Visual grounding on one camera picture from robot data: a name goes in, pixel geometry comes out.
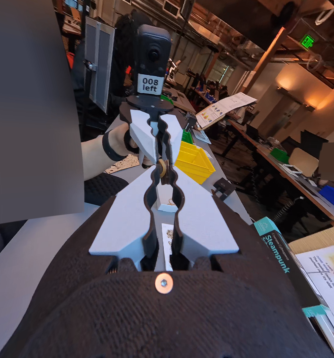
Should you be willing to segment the green exit sign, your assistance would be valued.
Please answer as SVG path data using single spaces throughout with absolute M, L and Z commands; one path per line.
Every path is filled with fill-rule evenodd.
M 304 49 L 309 50 L 310 48 L 313 47 L 315 41 L 316 40 L 311 35 L 305 34 L 303 38 L 300 40 L 300 44 Z

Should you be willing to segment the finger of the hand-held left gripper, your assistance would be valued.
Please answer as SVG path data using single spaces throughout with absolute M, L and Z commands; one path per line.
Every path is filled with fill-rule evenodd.
M 151 165 L 156 165 L 159 154 L 153 128 L 148 124 L 150 115 L 140 110 L 130 110 L 130 115 L 129 132 L 139 148 L 139 162 L 142 164 L 146 157 Z
M 174 165 L 181 146 L 183 129 L 176 115 L 163 114 L 158 119 L 158 150 L 163 160 Z

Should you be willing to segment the small white box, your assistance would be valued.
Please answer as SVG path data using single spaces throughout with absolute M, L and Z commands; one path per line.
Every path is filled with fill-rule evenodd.
M 173 187 L 171 185 L 162 185 L 159 183 L 156 187 L 156 208 L 158 211 L 175 213 L 178 207 L 172 200 Z

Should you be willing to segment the tan chair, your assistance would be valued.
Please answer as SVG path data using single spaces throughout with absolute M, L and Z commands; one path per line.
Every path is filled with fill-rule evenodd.
M 301 170 L 303 176 L 312 177 L 319 166 L 319 160 L 297 147 L 289 157 L 289 164 Z

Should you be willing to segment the plywood sheet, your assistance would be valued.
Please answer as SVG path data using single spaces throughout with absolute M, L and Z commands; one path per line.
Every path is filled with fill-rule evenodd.
M 301 254 L 334 246 L 334 226 L 288 244 L 294 254 Z

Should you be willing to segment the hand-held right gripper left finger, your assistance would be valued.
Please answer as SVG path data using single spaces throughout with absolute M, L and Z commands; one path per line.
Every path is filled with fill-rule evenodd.
M 152 207 L 160 169 L 154 165 L 120 191 L 99 229 L 91 255 L 130 258 L 138 271 L 154 271 L 159 252 Z

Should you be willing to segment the perforated metal panel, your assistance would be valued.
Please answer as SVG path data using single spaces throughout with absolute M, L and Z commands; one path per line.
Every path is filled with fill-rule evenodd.
M 85 23 L 84 91 L 107 113 L 115 28 L 90 17 Z

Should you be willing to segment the black wrist rest pad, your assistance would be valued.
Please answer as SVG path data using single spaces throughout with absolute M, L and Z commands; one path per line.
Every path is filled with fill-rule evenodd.
M 84 181 L 84 202 L 101 206 L 128 185 L 124 179 L 103 172 Z

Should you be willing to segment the person's left hand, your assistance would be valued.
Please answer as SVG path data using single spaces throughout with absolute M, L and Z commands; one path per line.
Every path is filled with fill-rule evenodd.
M 130 136 L 129 125 L 125 122 L 108 132 L 108 143 L 110 148 L 119 156 L 138 156 L 140 148 Z

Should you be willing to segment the grey desk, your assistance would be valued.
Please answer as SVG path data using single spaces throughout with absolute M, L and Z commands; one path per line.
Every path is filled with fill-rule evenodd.
M 51 276 L 44 287 L 47 293 L 36 299 L 37 313 L 26 316 L 27 323 L 33 326 L 39 326 L 65 300 L 63 290 L 74 292 L 78 280 L 93 280 L 109 270 L 113 259 L 118 259 L 89 253 L 115 196 L 94 213 L 88 204 L 80 214 L 30 219 L 0 252 L 0 353 L 38 297 L 44 275 Z M 102 273 L 93 264 L 100 266 Z

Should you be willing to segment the laser-cut wooden sheet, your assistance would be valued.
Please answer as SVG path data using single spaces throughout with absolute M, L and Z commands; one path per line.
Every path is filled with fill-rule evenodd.
M 116 173 L 125 169 L 129 169 L 129 168 L 133 168 L 136 166 L 139 166 L 139 159 L 137 156 L 134 155 L 128 155 L 126 158 L 124 158 L 123 160 L 120 160 L 116 163 L 114 163 L 111 167 L 107 168 L 105 170 L 105 172 L 107 174 L 112 174 L 112 173 Z

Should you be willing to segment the black puzzle box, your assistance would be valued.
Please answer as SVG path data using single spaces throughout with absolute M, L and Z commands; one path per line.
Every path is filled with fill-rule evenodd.
M 271 250 L 282 271 L 290 279 L 302 308 L 324 305 L 328 307 L 316 286 L 291 251 L 276 224 L 264 217 L 254 222 L 254 227 L 260 239 Z

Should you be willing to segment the printed instruction page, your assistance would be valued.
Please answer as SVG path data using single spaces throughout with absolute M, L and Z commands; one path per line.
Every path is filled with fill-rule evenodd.
M 296 257 L 334 315 L 334 245 Z

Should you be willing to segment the yellow plastic bin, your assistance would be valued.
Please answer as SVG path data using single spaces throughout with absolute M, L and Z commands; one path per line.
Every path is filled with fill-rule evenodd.
M 200 185 L 215 172 L 206 152 L 202 148 L 184 141 L 181 142 L 174 166 Z

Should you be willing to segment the long wooden workbench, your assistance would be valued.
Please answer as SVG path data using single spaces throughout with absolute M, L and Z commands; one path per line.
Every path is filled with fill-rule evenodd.
M 297 190 L 303 193 L 315 206 L 317 206 L 329 219 L 334 222 L 334 205 L 322 197 L 317 192 L 316 188 L 308 182 L 308 180 L 302 176 L 296 177 L 287 172 L 285 168 L 280 165 L 280 162 L 270 155 L 271 151 L 266 146 L 261 145 L 258 141 L 253 140 L 246 134 L 243 126 L 233 120 L 228 120 L 228 122 L 243 138 L 256 147 L 256 151 L 265 160 L 267 160 L 268 163 L 270 163 L 282 177 L 286 178 Z

